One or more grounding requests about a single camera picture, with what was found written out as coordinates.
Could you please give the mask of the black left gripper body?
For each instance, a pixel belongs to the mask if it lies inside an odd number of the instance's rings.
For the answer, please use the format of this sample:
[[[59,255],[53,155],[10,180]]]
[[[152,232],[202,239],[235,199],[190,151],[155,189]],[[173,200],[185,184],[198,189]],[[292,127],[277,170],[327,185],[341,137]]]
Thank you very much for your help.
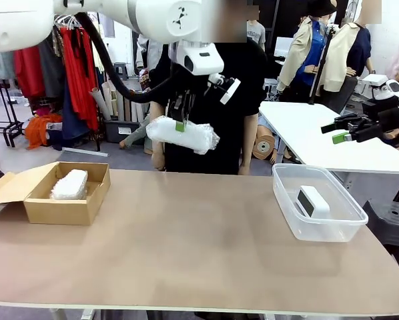
[[[169,99],[168,113],[183,112],[190,113],[196,98],[193,89],[176,91]]]

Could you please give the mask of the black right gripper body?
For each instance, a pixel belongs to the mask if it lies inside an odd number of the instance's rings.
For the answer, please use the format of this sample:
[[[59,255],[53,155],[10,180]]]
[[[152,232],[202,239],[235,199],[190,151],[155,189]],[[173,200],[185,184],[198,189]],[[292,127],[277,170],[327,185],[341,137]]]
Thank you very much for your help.
[[[350,139],[362,143],[374,138],[383,138],[384,132],[379,121],[367,117],[356,117],[348,125]]]

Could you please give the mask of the person's right hand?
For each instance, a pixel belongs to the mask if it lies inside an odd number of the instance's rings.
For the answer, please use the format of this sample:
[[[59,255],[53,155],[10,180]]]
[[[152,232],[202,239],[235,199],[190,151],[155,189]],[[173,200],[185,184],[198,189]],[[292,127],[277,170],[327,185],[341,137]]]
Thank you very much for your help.
[[[155,169],[165,171],[165,155],[163,153],[153,152],[151,160]]]

